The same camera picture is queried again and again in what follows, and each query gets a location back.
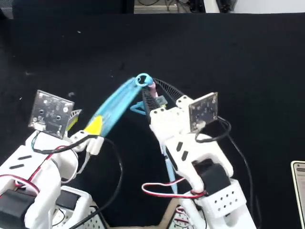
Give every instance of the red and white wire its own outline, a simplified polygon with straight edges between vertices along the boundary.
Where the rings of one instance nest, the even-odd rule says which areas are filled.
[[[185,180],[185,178],[180,178],[176,181],[170,183],[144,183],[142,184],[142,191],[148,195],[155,196],[155,197],[166,197],[166,198],[186,198],[186,199],[197,199],[202,197],[205,192],[195,195],[188,195],[188,194],[169,194],[169,193],[160,193],[160,192],[151,192],[145,189],[146,186],[171,186],[177,184],[181,181]]]
[[[30,182],[26,179],[23,179],[22,177],[11,175],[11,174],[0,175],[0,178],[2,178],[2,177],[11,177],[13,180],[23,183],[25,186],[29,187],[32,191],[35,192],[36,195],[38,195],[38,193],[39,193],[39,189],[36,185],[34,185],[32,182]]]

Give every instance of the black cable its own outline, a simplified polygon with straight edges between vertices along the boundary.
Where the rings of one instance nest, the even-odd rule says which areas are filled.
[[[205,221],[205,229],[207,229],[208,228],[208,222],[205,219],[205,214],[204,214],[204,210],[203,209],[202,209],[202,214],[203,214],[203,218],[204,218],[204,221]]]
[[[170,6],[173,3],[173,0],[171,0],[170,4],[167,5],[167,0],[164,0],[164,3],[166,5],[167,11],[170,11]]]
[[[117,156],[117,159],[119,161],[121,175],[120,175],[120,179],[119,179],[118,185],[115,188],[115,191],[114,191],[113,195],[111,196],[111,198],[102,207],[100,207],[95,212],[91,213],[86,218],[84,218],[79,223],[75,224],[74,226],[70,227],[69,229],[76,229],[76,228],[78,228],[79,226],[81,226],[82,224],[84,224],[85,222],[87,222],[88,220],[90,220],[91,218],[96,216],[97,214],[99,214],[105,208],[107,208],[115,200],[115,198],[117,197],[117,195],[119,194],[119,191],[121,189],[122,179],[123,179],[123,164],[122,164],[122,159],[121,159],[119,151],[117,150],[116,145],[113,143],[113,141],[111,141],[111,140],[109,140],[107,138],[105,138],[104,141],[106,141],[106,142],[108,142],[108,143],[110,143],[112,145],[112,147],[114,149],[114,152],[115,152],[115,155]]]
[[[239,155],[242,157],[242,159],[244,160],[244,164],[246,166],[247,169],[247,173],[249,176],[249,183],[250,183],[250,214],[253,217],[253,202],[254,202],[254,196],[253,196],[253,191],[254,191],[254,187],[253,187],[253,178],[252,178],[252,173],[249,167],[249,164],[244,156],[244,154],[242,153],[242,151],[239,149],[239,147],[237,146],[236,142],[233,140],[233,138],[228,135],[229,140],[231,141],[232,145],[234,145],[236,151],[239,153]]]
[[[55,226],[57,226],[57,225],[59,225],[61,222],[63,222],[63,220],[66,218],[66,215],[65,215],[65,213],[63,213],[63,211],[59,208],[58,209],[61,213],[62,213],[62,215],[63,215],[63,218],[62,218],[62,220],[61,221],[59,221],[58,223],[56,223],[56,224],[54,224],[54,225],[52,225],[52,227],[55,227]]]
[[[61,152],[66,151],[66,150],[73,149],[73,148],[77,147],[79,144],[81,144],[81,143],[83,143],[84,141],[88,140],[89,138],[96,138],[96,137],[97,137],[97,135],[87,135],[87,136],[85,136],[84,138],[80,139],[79,141],[77,141],[77,142],[75,142],[75,143],[73,143],[73,144],[71,144],[71,145],[69,145],[69,146],[60,148],[60,149],[39,150],[39,149],[35,149],[35,148],[34,148],[34,145],[35,145],[35,142],[36,142],[36,139],[37,139],[39,133],[40,133],[40,132],[38,132],[38,133],[36,134],[36,136],[35,136],[35,137],[33,138],[33,140],[32,140],[32,144],[31,144],[32,150],[33,150],[34,152],[36,152],[36,153],[46,154],[46,155],[48,155],[48,154],[58,154],[58,153],[61,153]]]
[[[250,199],[250,201],[249,201],[250,202],[250,206],[249,206],[249,208],[250,208],[250,214],[251,214],[252,218],[254,219],[254,215],[253,215],[253,212],[254,212],[254,185],[253,185],[252,173],[251,173],[249,164],[248,164],[244,154],[239,149],[239,147],[237,146],[236,142],[233,140],[233,138],[230,135],[228,135],[228,138],[231,141],[232,145],[234,145],[236,151],[239,153],[239,155],[244,160],[244,164],[245,164],[246,169],[247,169],[247,173],[248,173],[248,176],[249,176],[249,183],[250,183],[250,197],[249,197],[249,199]],[[262,213],[261,213],[261,210],[260,210],[260,205],[259,205],[259,201],[258,201],[257,196],[255,196],[255,203],[256,203],[257,215],[258,215],[258,218],[259,218],[259,227],[258,228],[261,228],[261,225],[262,225]]]
[[[198,143],[206,143],[206,142],[214,142],[214,141],[219,141],[227,136],[229,136],[229,133],[232,129],[231,124],[225,120],[224,118],[218,117],[218,121],[220,122],[221,125],[226,125],[227,128],[225,129],[225,132],[217,137],[212,137],[212,138],[207,138],[207,139],[202,139],[202,140],[198,140],[198,135],[200,134],[201,130],[198,131],[195,135],[195,141]]]
[[[156,1],[153,2],[153,3],[144,4],[143,2],[141,2],[141,0],[138,0],[138,2],[139,2],[141,5],[143,5],[143,6],[152,6],[152,5],[156,4],[156,3],[158,3],[159,1],[160,1],[160,0],[156,0]]]

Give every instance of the circuit board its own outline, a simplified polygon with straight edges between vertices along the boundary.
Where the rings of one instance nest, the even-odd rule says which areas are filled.
[[[218,93],[209,93],[196,99],[189,105],[191,132],[198,131],[197,124],[205,122],[209,124],[217,120]]]
[[[29,127],[62,139],[73,106],[72,101],[38,90]]]

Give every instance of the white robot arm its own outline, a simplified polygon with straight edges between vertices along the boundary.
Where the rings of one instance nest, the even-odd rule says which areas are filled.
[[[52,112],[63,112],[57,115],[61,118],[56,120],[64,119],[65,113],[69,117],[70,112],[67,111],[71,108],[70,102],[65,103],[61,98],[50,96],[46,103],[57,99],[63,101],[62,104],[58,102],[55,109],[50,108]],[[69,138],[66,126],[60,122],[58,132],[53,133],[63,136],[55,137],[42,132],[46,130],[45,125],[51,125],[50,122],[38,122],[38,119],[31,118],[37,130],[25,141],[25,145],[19,146],[0,166],[0,229],[69,229],[86,218],[90,214],[90,207],[95,205],[90,194],[62,184],[70,182],[83,171],[89,157],[99,153],[104,138],[84,130]],[[85,151],[86,159],[77,172],[77,153],[82,151]]]
[[[171,109],[151,110],[150,128],[160,145],[166,147],[176,174],[189,182],[193,192],[205,193],[195,201],[180,199],[195,229],[255,229],[239,182],[231,178],[233,167],[218,143],[209,140],[199,143],[211,139],[199,131],[219,118],[217,110],[217,93],[196,100],[183,95]],[[198,169],[198,165],[208,160],[209,167]]]

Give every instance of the wire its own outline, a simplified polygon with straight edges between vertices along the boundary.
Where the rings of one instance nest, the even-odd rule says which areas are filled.
[[[244,164],[246,166],[246,169],[247,169],[247,173],[248,173],[248,176],[249,176],[249,183],[250,183],[250,197],[249,197],[249,202],[250,202],[250,214],[252,216],[252,218],[254,219],[254,215],[253,215],[253,212],[254,212],[254,185],[253,185],[253,178],[252,178],[252,173],[251,173],[251,170],[250,170],[250,167],[249,167],[249,164],[246,160],[246,157],[244,156],[244,154],[242,153],[242,151],[240,150],[240,148],[237,146],[236,142],[233,140],[233,138],[228,134],[227,137],[229,138],[229,140],[231,141],[232,145],[235,147],[236,151],[239,153],[239,155],[242,157],[242,159],[244,160]],[[261,227],[261,224],[262,224],[262,214],[261,214],[261,210],[260,210],[260,206],[259,206],[259,202],[258,202],[258,198],[255,197],[255,202],[256,202],[256,210],[257,210],[257,214],[258,214],[258,217],[259,217],[259,222],[260,222],[260,226]]]
[[[38,195],[38,193],[39,193],[39,189],[36,185],[34,185],[32,182],[30,182],[26,179],[23,179],[22,177],[19,177],[16,175],[11,175],[11,174],[3,174],[3,175],[0,175],[0,178],[1,177],[12,177],[12,178],[14,178],[15,181],[19,181],[20,183],[23,183],[24,185],[31,187],[36,195]]]
[[[68,179],[68,180],[65,180],[65,181],[61,181],[62,184],[67,184],[69,183],[70,181],[72,181],[77,173],[77,168],[78,168],[78,160],[77,160],[77,166],[75,167],[75,170],[72,174],[72,176]]]
[[[185,6],[188,6],[188,4],[185,3],[185,2],[182,2],[182,1],[180,1],[180,0],[176,0],[176,1],[177,1],[177,8],[179,9],[178,4],[180,4],[181,7],[184,9],[184,11],[187,13],[188,11],[187,11],[187,9],[185,8]]]
[[[227,128],[225,128],[225,132],[217,137],[212,137],[212,138],[207,138],[207,139],[202,139],[202,140],[198,140],[198,135],[200,134],[201,130],[199,130],[196,135],[195,135],[195,141],[198,142],[198,143],[206,143],[206,142],[214,142],[214,141],[219,141],[227,136],[229,136],[229,133],[232,129],[232,126],[231,124],[225,120],[224,118],[221,118],[221,117],[218,117],[218,121],[220,122],[220,124],[223,126],[223,125],[226,125]]]
[[[205,221],[205,229],[208,228],[208,222],[206,221],[206,218],[205,218],[205,214],[204,214],[204,210],[202,209],[202,214],[203,214],[203,218],[204,218],[204,221]]]
[[[142,191],[145,192],[146,194],[149,194],[151,196],[155,197],[165,197],[165,198],[184,198],[184,199],[197,199],[202,197],[206,192],[203,193],[196,193],[194,195],[188,195],[188,194],[169,194],[169,193],[159,193],[159,192],[151,192],[145,189],[146,186],[171,186],[174,184],[177,184],[181,181],[185,180],[185,178],[180,178],[176,181],[170,182],[170,183],[144,183],[142,184]]]
[[[113,193],[113,195],[110,197],[110,199],[99,209],[97,209],[95,212],[91,213],[90,215],[88,215],[86,218],[84,218],[83,220],[81,220],[79,223],[75,224],[74,226],[70,227],[69,229],[76,229],[79,226],[81,226],[82,224],[84,224],[85,222],[87,222],[88,220],[90,220],[91,218],[93,218],[94,216],[96,216],[97,214],[99,214],[101,211],[103,211],[105,208],[107,208],[114,200],[115,198],[118,196],[119,191],[121,189],[122,186],[122,179],[123,179],[123,164],[122,164],[122,159],[121,156],[119,154],[119,151],[117,150],[116,145],[113,143],[113,141],[109,140],[108,138],[104,138],[104,140],[106,142],[108,142],[109,144],[112,145],[112,148],[115,152],[115,155],[119,161],[119,166],[120,166],[120,170],[121,170],[121,174],[120,174],[120,178],[119,178],[119,182],[117,187],[115,188],[115,191]]]
[[[61,148],[65,148],[66,146],[58,146],[56,147],[56,149],[61,149]],[[72,150],[72,152],[74,153],[74,155],[76,156],[76,160],[77,160],[77,166],[75,167],[75,170],[72,174],[72,176],[68,179],[68,180],[65,180],[65,181],[61,181],[62,184],[67,184],[69,183],[70,181],[72,181],[77,173],[77,169],[78,169],[78,156],[77,154]]]
[[[73,143],[73,144],[71,144],[71,145],[69,145],[69,146],[66,146],[66,147],[63,147],[63,148],[59,148],[59,149],[39,150],[39,149],[35,149],[35,148],[34,148],[34,144],[35,144],[35,142],[36,142],[36,138],[37,138],[37,136],[38,136],[39,133],[40,133],[40,132],[38,132],[38,133],[36,134],[36,136],[35,136],[35,137],[33,138],[33,140],[32,140],[32,144],[31,144],[31,145],[32,145],[32,150],[33,150],[34,152],[36,152],[36,153],[47,154],[47,155],[50,155],[50,154],[58,154],[58,153],[67,151],[67,150],[69,150],[69,149],[73,149],[73,148],[77,147],[79,144],[83,143],[84,141],[86,141],[86,140],[88,140],[88,139],[90,139],[90,138],[96,138],[96,137],[98,136],[98,135],[87,135],[87,136],[85,136],[84,138],[78,140],[77,142],[75,142],[75,143]]]
[[[179,219],[179,218],[175,218],[175,219],[174,219],[174,224],[175,224],[176,226],[179,226],[179,227],[182,227],[182,228],[189,228],[189,227],[190,227],[190,220],[189,220],[190,217],[186,214],[186,212],[184,211],[184,209],[183,209],[181,206],[180,206],[180,207],[176,207],[176,213],[184,215],[184,216],[187,218],[187,221],[186,221],[186,220],[181,220],[181,219]],[[177,223],[175,222],[175,220],[176,220],[176,221],[183,222],[183,223],[188,223],[189,225],[186,225],[186,226],[183,227],[183,226],[177,224]]]
[[[138,0],[138,2],[139,2],[141,5],[143,5],[143,6],[152,6],[152,5],[156,4],[156,3],[158,3],[159,1],[160,1],[160,0],[156,0],[156,1],[153,2],[153,3],[144,4],[143,2],[141,2],[141,0]]]
[[[164,0],[164,3],[165,3],[165,5],[166,5],[167,11],[170,11],[170,6],[171,6],[171,4],[173,3],[173,0],[171,0],[170,4],[168,4],[168,5],[167,5],[167,1],[168,1],[168,0]]]
[[[34,173],[30,176],[30,178],[28,179],[28,181],[32,181],[35,177],[35,175],[39,172],[39,170],[41,170],[41,165],[46,161],[49,160],[51,158],[52,154],[48,155],[43,162],[38,166],[38,168],[34,171]]]
[[[59,224],[60,224],[61,222],[63,222],[63,220],[66,218],[65,213],[63,213],[63,211],[62,211],[60,208],[59,208],[58,210],[62,213],[63,218],[62,218],[61,221],[59,221],[58,223],[52,225],[52,227],[55,227],[55,226],[59,225]]]

